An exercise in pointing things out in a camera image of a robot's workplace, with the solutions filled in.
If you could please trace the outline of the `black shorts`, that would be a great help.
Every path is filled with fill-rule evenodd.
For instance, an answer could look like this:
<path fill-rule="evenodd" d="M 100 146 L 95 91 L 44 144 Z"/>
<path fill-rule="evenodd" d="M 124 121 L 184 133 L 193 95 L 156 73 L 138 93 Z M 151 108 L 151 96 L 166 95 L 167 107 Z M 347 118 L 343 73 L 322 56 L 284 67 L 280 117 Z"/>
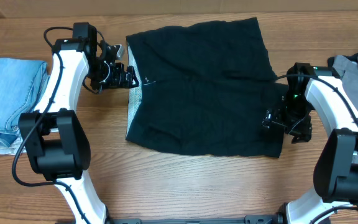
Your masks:
<path fill-rule="evenodd" d="M 141 101 L 126 139 L 181 155 L 269 156 L 283 129 L 262 126 L 281 103 L 256 18 L 168 26 L 126 38 Z"/>

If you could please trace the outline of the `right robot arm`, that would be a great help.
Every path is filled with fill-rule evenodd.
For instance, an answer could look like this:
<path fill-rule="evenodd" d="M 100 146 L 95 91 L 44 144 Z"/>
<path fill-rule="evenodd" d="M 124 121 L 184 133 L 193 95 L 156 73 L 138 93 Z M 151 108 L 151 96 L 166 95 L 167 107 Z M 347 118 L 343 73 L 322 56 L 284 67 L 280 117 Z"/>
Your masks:
<path fill-rule="evenodd" d="M 329 223 L 341 210 L 358 211 L 358 111 L 332 67 L 296 63 L 284 76 L 283 105 L 267 110 L 262 125 L 282 128 L 292 143 L 308 142 L 315 110 L 328 140 L 315 165 L 313 186 L 299 199 L 284 203 L 274 215 L 248 216 L 245 223 Z"/>

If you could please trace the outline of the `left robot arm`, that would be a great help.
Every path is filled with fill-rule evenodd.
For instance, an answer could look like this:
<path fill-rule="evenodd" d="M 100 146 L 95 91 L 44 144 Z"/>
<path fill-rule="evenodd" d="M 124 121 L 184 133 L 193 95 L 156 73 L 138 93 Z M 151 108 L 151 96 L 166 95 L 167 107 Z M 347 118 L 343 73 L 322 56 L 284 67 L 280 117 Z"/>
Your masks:
<path fill-rule="evenodd" d="M 31 113 L 22 113 L 23 142 L 12 163 L 12 177 L 26 187 L 53 185 L 61 191 L 75 223 L 112 223 L 89 174 L 91 149 L 76 115 L 82 88 L 139 86 L 134 67 L 120 63 L 122 45 L 108 44 L 88 22 L 69 28 L 72 37 L 50 44 L 53 67 L 45 93 Z"/>

